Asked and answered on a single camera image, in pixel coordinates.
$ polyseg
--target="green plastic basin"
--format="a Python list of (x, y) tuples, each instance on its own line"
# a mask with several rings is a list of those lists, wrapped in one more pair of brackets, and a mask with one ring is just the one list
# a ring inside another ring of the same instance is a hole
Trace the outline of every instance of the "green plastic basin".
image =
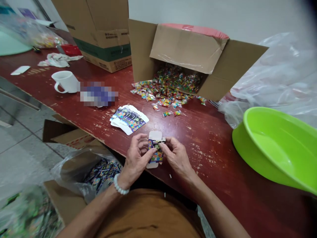
[(276, 183), (317, 195), (317, 130), (283, 112), (252, 107), (232, 132), (245, 162)]

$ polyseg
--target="orange shirt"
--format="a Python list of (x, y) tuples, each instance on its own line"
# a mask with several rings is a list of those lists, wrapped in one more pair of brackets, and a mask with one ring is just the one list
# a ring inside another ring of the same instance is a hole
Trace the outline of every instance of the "orange shirt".
[(97, 238), (205, 238), (197, 212), (152, 189), (130, 191), (105, 218)]

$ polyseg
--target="worn table surface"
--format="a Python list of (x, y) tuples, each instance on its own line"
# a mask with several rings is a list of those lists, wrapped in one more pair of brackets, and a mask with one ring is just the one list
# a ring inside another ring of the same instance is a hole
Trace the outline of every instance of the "worn table surface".
[[(312, 237), (313, 214), (310, 194), (271, 182), (251, 169), (235, 150), (232, 129), (224, 115), (208, 103), (193, 99), (184, 105), (181, 116), (164, 118), (155, 112), (151, 102), (133, 95), (132, 67), (110, 74), (84, 59), (70, 62), (71, 67), (38, 67), (48, 53), (56, 49), (33, 51), (0, 57), (0, 76), (6, 78), (38, 101), (50, 107), (79, 128), (98, 138), (105, 145), (126, 155), (131, 137), (110, 125), (109, 119), (118, 106), (87, 107), (77, 101), (76, 94), (60, 94), (54, 90), (51, 75), (70, 70), (79, 81), (105, 82), (119, 91), (119, 104), (130, 103), (149, 118), (137, 133), (162, 131), (186, 146), (192, 167), (223, 203), (239, 219), (251, 237)], [(29, 65), (24, 74), (11, 76), (19, 66)], [(186, 194), (167, 162), (149, 171), (167, 185)]]

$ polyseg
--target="mug handle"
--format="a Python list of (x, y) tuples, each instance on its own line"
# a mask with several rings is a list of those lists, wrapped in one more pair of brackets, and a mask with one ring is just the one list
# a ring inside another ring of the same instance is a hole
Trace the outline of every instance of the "mug handle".
[(66, 90), (63, 91), (63, 92), (59, 91), (59, 90), (58, 90), (58, 86), (59, 86), (59, 82), (56, 82), (56, 84), (55, 84), (55, 86), (54, 86), (54, 88), (55, 88), (56, 91), (58, 91), (59, 93), (67, 93)]

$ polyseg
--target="tile floor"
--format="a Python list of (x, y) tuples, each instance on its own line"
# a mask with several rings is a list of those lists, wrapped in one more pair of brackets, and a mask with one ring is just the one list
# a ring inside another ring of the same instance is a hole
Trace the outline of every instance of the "tile floor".
[[(41, 109), (37, 112), (0, 95), (0, 120), (13, 125), (0, 126), (0, 186), (41, 184), (52, 179), (50, 169), (74, 151), (65, 145), (42, 142), (44, 120), (55, 120), (55, 113), (1, 77), (0, 87)], [(215, 237), (200, 208), (198, 214), (206, 237)]]

